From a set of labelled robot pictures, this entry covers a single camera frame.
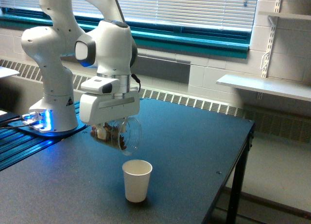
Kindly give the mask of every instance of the clear glass jar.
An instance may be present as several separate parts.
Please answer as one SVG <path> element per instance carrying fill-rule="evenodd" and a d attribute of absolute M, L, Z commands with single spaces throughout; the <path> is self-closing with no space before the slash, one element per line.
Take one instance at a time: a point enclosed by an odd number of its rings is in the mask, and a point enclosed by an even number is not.
<path fill-rule="evenodd" d="M 91 135 L 106 145 L 131 155 L 139 147 L 141 125 L 135 117 L 92 126 Z"/>

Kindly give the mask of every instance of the shelf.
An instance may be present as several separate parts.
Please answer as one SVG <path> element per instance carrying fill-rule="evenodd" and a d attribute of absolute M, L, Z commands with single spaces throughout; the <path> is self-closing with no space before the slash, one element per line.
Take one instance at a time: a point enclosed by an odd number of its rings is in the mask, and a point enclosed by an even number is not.
<path fill-rule="evenodd" d="M 259 11 L 260 15 L 268 15 L 270 17 L 280 17 L 285 19 L 296 19 L 296 20 L 311 20 L 310 15 L 302 15 L 302 14 L 285 14 L 285 13 L 273 13 L 273 12 L 264 12 Z"/>
<path fill-rule="evenodd" d="M 7 69 L 7 68 L 0 66 L 0 78 L 10 77 L 10 76 L 18 75 L 18 74 L 19 72 L 17 72 L 16 70 Z"/>
<path fill-rule="evenodd" d="M 311 86 L 251 75 L 227 74 L 217 84 L 311 102 Z"/>

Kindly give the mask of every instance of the window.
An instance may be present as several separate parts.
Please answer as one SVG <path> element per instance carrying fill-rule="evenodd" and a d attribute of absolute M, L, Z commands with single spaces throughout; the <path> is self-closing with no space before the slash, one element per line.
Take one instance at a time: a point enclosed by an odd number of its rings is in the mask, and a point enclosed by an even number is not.
<path fill-rule="evenodd" d="M 39 0 L 0 0 L 4 14 L 38 17 Z M 119 0 L 125 20 L 141 38 L 239 50 L 249 44 L 257 0 Z M 73 0 L 83 23 L 103 16 L 84 0 Z"/>

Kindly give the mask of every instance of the floor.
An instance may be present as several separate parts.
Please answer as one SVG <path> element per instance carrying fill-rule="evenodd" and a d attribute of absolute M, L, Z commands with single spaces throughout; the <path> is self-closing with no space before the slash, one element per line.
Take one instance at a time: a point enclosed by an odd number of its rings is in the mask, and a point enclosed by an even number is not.
<path fill-rule="evenodd" d="M 237 223 L 311 224 L 310 172 L 311 144 L 255 133 L 242 190 L 278 203 L 290 212 L 241 199 Z M 228 196 L 222 193 L 212 223 L 224 221 Z M 298 213 L 304 212 L 309 213 L 306 218 L 299 217 Z"/>

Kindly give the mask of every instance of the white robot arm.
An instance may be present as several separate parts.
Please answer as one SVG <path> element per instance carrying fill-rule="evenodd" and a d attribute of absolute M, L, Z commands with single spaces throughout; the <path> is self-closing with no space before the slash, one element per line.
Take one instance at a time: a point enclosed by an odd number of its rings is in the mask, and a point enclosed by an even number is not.
<path fill-rule="evenodd" d="M 139 112 L 138 91 L 130 89 L 130 66 L 137 51 L 118 0 L 86 1 L 98 7 L 105 19 L 76 42 L 77 60 L 97 68 L 97 76 L 81 85 L 87 93 L 80 100 L 80 119 L 103 125 Z"/>
<path fill-rule="evenodd" d="M 61 56 L 74 55 L 75 42 L 85 32 L 72 13 L 71 0 L 39 0 L 41 9 L 53 20 L 52 27 L 28 29 L 22 36 L 24 51 L 41 70 L 44 95 L 30 112 L 45 113 L 40 124 L 32 127 L 42 133 L 64 132 L 77 127 L 73 105 L 72 73 Z"/>
<path fill-rule="evenodd" d="M 32 126 L 40 132 L 63 132 L 77 126 L 72 73 L 62 66 L 61 56 L 76 54 L 83 66 L 97 68 L 97 76 L 81 85 L 87 92 L 80 101 L 82 122 L 103 125 L 139 112 L 138 91 L 130 89 L 130 66 L 137 48 L 118 1 L 86 1 L 105 18 L 93 31 L 86 34 L 78 26 L 71 0 L 40 0 L 53 26 L 35 27 L 22 36 L 25 52 L 39 64 L 43 77 L 44 97 L 30 108 L 46 113 L 44 121 Z"/>

